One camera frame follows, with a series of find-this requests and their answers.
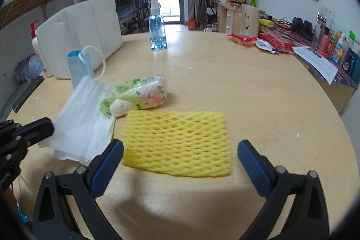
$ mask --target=colorful tablecloth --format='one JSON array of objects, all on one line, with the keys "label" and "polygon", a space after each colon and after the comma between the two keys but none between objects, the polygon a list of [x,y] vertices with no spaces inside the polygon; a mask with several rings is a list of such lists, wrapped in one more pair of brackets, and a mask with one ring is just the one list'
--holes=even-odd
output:
[{"label": "colorful tablecloth", "polygon": [[[278,25],[275,24],[275,26],[273,28],[270,27],[266,27],[263,25],[260,25],[260,30],[262,32],[270,32],[270,33],[275,33],[276,35],[286,39],[292,46],[309,46],[313,51],[323,55],[324,57],[326,57],[324,55],[323,52],[319,51],[317,48],[315,48],[311,41],[306,40],[304,37],[300,36],[298,33],[291,31],[291,30],[286,30]],[[334,78],[334,82],[339,83],[339,84],[343,84],[346,85],[348,87],[351,87],[353,89],[356,88],[356,84],[352,81],[352,79],[348,76],[347,73],[345,73],[345,71],[338,66],[337,64],[335,64],[334,62],[332,62],[331,60],[329,60],[334,66],[336,66],[338,68],[338,72]],[[309,64],[308,62],[306,62],[309,67],[311,68],[311,70],[315,73],[315,75],[321,79],[323,79],[324,77],[321,75],[321,73],[319,73],[319,71],[312,66],[311,64]]]}]

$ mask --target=face mask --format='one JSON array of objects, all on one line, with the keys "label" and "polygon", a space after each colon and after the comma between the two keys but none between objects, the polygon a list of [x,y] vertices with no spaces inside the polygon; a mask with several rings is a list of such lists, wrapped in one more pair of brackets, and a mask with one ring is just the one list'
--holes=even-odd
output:
[{"label": "face mask", "polygon": [[[83,64],[88,64],[82,54]],[[54,149],[54,157],[78,161],[88,166],[96,155],[109,145],[115,124],[114,117],[100,111],[100,102],[110,95],[111,88],[91,75],[84,76],[54,122],[53,136],[39,143]]]},{"label": "face mask", "polygon": [[[90,55],[89,53],[85,52],[85,50],[88,48],[92,48],[96,50],[101,54],[103,58],[103,66],[104,66],[103,71],[97,78],[94,78],[94,71],[92,70]],[[93,46],[85,46],[82,51],[81,50],[71,51],[67,55],[67,61],[70,70],[72,87],[74,89],[76,88],[78,83],[80,83],[81,79],[84,76],[89,75],[93,77],[95,80],[99,80],[105,72],[105,57],[100,50],[96,49]]]}]

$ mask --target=snack package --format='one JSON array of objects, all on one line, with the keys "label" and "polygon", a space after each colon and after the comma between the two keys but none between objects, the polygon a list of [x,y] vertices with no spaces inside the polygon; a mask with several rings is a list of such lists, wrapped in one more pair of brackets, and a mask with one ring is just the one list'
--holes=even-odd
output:
[{"label": "snack package", "polygon": [[106,116],[118,118],[130,110],[160,106],[166,99],[167,82],[162,74],[135,79],[115,86],[111,96],[101,101],[100,110]]},{"label": "snack package", "polygon": [[289,42],[281,40],[278,36],[272,33],[260,33],[259,38],[269,42],[275,50],[279,52],[294,52]]},{"label": "snack package", "polygon": [[231,34],[227,36],[230,40],[240,45],[254,45],[257,38],[254,36],[244,35],[244,34]]},{"label": "snack package", "polygon": [[258,39],[256,41],[256,47],[259,49],[263,49],[266,51],[270,51],[272,54],[278,53],[269,42],[262,40],[262,39]]}]

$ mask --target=yellow object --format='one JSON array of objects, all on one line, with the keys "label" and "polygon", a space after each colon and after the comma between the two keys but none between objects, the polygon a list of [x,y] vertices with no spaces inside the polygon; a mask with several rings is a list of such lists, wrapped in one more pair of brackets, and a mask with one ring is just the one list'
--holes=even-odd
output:
[{"label": "yellow object", "polygon": [[270,21],[270,20],[266,20],[264,18],[260,18],[259,19],[259,23],[261,25],[267,26],[267,27],[273,27],[274,26],[274,22]]},{"label": "yellow object", "polygon": [[131,167],[190,177],[231,171],[223,113],[129,111],[121,140]]}]

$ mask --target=desk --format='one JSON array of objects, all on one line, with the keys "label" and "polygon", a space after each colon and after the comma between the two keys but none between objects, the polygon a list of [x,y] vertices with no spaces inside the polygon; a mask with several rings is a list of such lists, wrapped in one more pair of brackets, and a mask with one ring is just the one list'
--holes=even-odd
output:
[{"label": "desk", "polygon": [[239,34],[241,29],[241,7],[214,1],[217,6],[217,27],[220,33]]},{"label": "desk", "polygon": [[[242,139],[249,139],[274,166],[300,174],[316,170],[333,229],[357,195],[359,173],[339,114],[309,72],[293,55],[239,46],[225,34],[166,36],[169,48],[158,52],[150,50],[148,33],[123,36],[124,44],[107,60],[101,80],[111,84],[163,72],[169,94],[159,110],[223,112],[234,154],[232,172],[221,178],[194,179],[120,164],[104,196],[97,199],[120,236],[125,240],[239,239],[264,204],[236,157]],[[45,79],[9,118],[21,124],[32,117],[55,119],[71,92],[70,80]],[[116,121],[120,129],[124,121]],[[15,194],[29,216],[43,174],[69,173],[77,166],[55,160],[49,149],[29,149],[20,166],[24,181],[14,181]],[[292,199],[272,236],[280,232]]]},{"label": "desk", "polygon": [[[305,45],[311,47],[314,51],[318,52],[321,55],[324,55],[318,49],[313,48],[311,41],[306,40],[299,34],[294,31],[289,31],[281,28],[278,25],[274,27],[266,27],[263,25],[259,26],[259,30],[262,32],[271,32],[275,33],[282,38],[285,38],[291,43],[293,46]],[[347,73],[342,69],[341,66],[336,65],[331,60],[329,60],[334,66],[338,68],[338,72],[334,78],[334,81],[329,85],[329,83],[323,78],[323,76],[319,73],[319,71],[308,64],[305,60],[303,60],[300,56],[295,55],[298,60],[309,70],[309,72],[313,75],[313,77],[317,80],[317,82],[321,85],[325,93],[328,95],[329,99],[335,106],[338,113],[341,113],[356,91],[356,84],[351,80]]]}]

